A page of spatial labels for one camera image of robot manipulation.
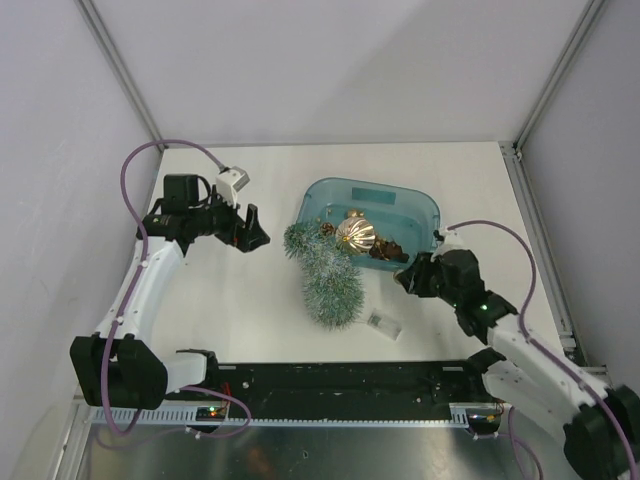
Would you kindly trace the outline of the teal plastic container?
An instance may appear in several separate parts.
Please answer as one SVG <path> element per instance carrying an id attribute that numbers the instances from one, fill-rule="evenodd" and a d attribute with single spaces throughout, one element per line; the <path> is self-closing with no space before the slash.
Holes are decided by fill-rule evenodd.
<path id="1" fill-rule="evenodd" d="M 304 194 L 298 222 L 329 222 L 333 226 L 347 218 L 350 210 L 361 212 L 375 232 L 398 244 L 409 255 L 406 263 L 360 255 L 352 263 L 381 271 L 405 269 L 420 252 L 436 248 L 433 232 L 440 228 L 440 209 L 429 195 L 414 189 L 386 184 L 328 177 L 316 181 Z"/>

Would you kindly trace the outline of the gold striped bauble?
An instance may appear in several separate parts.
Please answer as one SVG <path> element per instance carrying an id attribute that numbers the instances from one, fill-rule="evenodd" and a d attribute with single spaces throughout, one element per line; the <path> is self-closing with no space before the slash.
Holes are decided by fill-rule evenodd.
<path id="1" fill-rule="evenodd" d="M 338 247 L 348 254 L 364 255 L 374 246 L 376 233 L 364 217 L 349 217 L 337 226 L 335 238 Z"/>

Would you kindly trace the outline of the small frosted christmas tree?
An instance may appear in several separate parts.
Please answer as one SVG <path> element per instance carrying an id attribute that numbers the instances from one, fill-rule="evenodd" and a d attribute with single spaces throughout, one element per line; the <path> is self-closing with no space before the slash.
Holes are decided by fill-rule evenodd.
<path id="1" fill-rule="evenodd" d="M 288 258 L 302 273 L 302 296 L 310 318 L 328 330 L 342 330 L 361 315 L 365 290 L 360 270 L 331 233 L 313 222 L 288 226 L 283 237 Z"/>

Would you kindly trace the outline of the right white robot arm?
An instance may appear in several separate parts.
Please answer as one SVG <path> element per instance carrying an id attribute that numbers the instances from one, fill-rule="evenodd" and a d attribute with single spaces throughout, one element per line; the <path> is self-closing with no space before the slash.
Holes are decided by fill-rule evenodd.
<path id="1" fill-rule="evenodd" d="M 394 279 L 409 294 L 446 302 L 464 333 L 484 344 L 474 357 L 480 366 L 461 376 L 469 399 L 491 395 L 509 403 L 562 446 L 582 479 L 638 478 L 638 395 L 609 386 L 536 334 L 525 334 L 519 310 L 486 288 L 471 251 L 421 253 Z"/>

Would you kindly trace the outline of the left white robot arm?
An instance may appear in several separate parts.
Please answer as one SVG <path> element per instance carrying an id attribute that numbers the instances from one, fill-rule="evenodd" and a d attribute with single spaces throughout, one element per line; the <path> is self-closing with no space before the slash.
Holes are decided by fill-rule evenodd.
<path id="1" fill-rule="evenodd" d="M 231 167 L 213 185 L 196 174 L 169 174 L 163 192 L 136 233 L 133 260 L 114 303 L 96 331 L 76 337 L 70 357 L 85 401 L 91 406 L 154 410 L 184 387 L 197 398 L 214 397 L 221 376 L 215 355 L 182 349 L 160 357 L 150 348 L 159 307 L 189 247 L 214 236 L 247 253 L 269 243 L 250 204 L 239 216 L 237 197 L 248 174 Z"/>

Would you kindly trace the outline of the small pine cone ornament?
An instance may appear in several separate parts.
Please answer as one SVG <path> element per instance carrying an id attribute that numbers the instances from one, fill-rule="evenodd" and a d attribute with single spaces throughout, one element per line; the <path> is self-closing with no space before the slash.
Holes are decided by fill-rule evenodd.
<path id="1" fill-rule="evenodd" d="M 323 235 L 334 235 L 335 234 L 335 227 L 329 223 L 329 222 L 325 222 L 321 225 L 320 230 L 322 232 Z"/>

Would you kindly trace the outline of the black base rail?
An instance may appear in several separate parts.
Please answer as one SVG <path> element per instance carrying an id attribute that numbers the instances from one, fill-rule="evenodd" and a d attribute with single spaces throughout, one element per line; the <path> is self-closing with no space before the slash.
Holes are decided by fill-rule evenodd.
<path id="1" fill-rule="evenodd" d="M 251 412 L 288 411 L 351 416 L 360 411 L 418 406 L 501 404 L 468 360 L 356 363 L 221 364 L 200 385 L 229 394 Z"/>

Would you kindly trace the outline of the left aluminium corner post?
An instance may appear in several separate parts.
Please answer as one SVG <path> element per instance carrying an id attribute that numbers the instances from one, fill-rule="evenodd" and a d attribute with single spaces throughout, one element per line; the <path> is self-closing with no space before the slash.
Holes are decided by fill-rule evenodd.
<path id="1" fill-rule="evenodd" d="M 74 4 L 144 130 L 151 140 L 159 141 L 162 138 L 160 129 L 96 3 L 75 0 Z"/>

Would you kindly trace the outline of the aluminium corner post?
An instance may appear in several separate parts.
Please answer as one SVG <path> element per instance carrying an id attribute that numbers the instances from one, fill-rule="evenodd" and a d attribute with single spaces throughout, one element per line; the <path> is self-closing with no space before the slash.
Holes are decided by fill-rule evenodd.
<path id="1" fill-rule="evenodd" d="M 75 0 L 74 4 L 144 130 L 151 140 L 159 141 L 162 138 L 160 129 L 96 3 Z"/>
<path id="2" fill-rule="evenodd" d="M 533 107 L 512 142 L 512 147 L 515 151 L 522 150 L 541 121 L 557 90 L 561 87 L 609 4 L 610 1 L 607 0 L 590 0 L 586 2 L 551 72 L 545 80 L 542 90 L 536 97 Z"/>

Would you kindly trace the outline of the right aluminium corner post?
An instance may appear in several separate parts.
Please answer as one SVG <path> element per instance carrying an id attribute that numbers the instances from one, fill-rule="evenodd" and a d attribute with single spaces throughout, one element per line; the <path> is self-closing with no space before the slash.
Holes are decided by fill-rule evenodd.
<path id="1" fill-rule="evenodd" d="M 512 142 L 512 147 L 515 151 L 522 150 L 541 121 L 557 90 L 561 87 L 609 4 L 610 1 L 607 0 L 590 0 L 586 2 L 551 72 L 545 80 L 542 90 L 536 97 L 533 107 Z"/>

